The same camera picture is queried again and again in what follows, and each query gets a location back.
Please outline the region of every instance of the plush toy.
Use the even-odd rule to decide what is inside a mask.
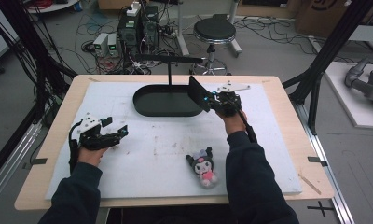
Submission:
[[[193,171],[198,175],[201,185],[206,189],[211,189],[218,182],[218,178],[214,173],[213,153],[212,148],[207,147],[193,154],[186,155],[186,159]]]

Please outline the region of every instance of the power supply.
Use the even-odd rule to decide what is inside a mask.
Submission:
[[[105,57],[108,53],[108,34],[100,34],[94,41],[93,47],[98,57]]]
[[[141,10],[138,11],[136,16],[122,15],[119,20],[117,32],[125,58],[129,58],[129,54],[135,55],[139,53],[140,48],[144,47],[144,43],[142,43],[143,25],[140,13]]]
[[[108,50],[111,57],[119,57],[119,41],[117,41],[117,34],[108,35]]]
[[[154,49],[159,47],[159,32],[158,32],[158,7],[146,6],[141,12],[141,17],[144,27],[145,44]]]

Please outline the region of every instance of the black tray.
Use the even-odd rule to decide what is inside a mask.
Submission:
[[[148,117],[193,117],[202,109],[188,94],[188,85],[147,85],[133,95],[134,108]]]

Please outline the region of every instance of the white paper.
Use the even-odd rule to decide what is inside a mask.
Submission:
[[[140,198],[226,195],[225,159],[229,145],[223,121],[213,110],[189,118],[145,117],[135,111],[132,96],[147,83],[94,82],[88,87],[74,123],[89,112],[96,118],[113,117],[102,134],[114,133],[125,124],[129,135],[117,147],[107,150],[99,168],[103,171],[99,190],[102,198]],[[215,91],[221,84],[203,84]],[[302,191],[265,90],[249,84],[238,91],[242,109],[255,129],[259,144],[266,150],[276,181],[283,193]],[[189,166],[186,155],[213,148],[214,171],[219,182],[203,189]],[[69,176],[69,146],[64,143],[46,195],[50,199],[59,182]]]

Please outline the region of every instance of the human hand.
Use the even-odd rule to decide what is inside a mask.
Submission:
[[[245,115],[244,111],[242,111],[242,115],[245,117],[245,120],[247,120],[247,116]],[[225,131],[227,132],[227,135],[231,135],[232,133],[235,133],[237,131],[245,131],[245,124],[242,122],[242,118],[239,116],[238,113],[236,113],[232,117],[225,117],[222,114],[216,113],[219,118],[221,118],[225,123]]]
[[[79,150],[78,161],[85,162],[85,163],[88,163],[90,165],[94,165],[97,167],[99,166],[100,160],[107,149],[108,147],[102,148],[100,150],[91,151],[91,150],[87,150],[84,147],[82,147]]]

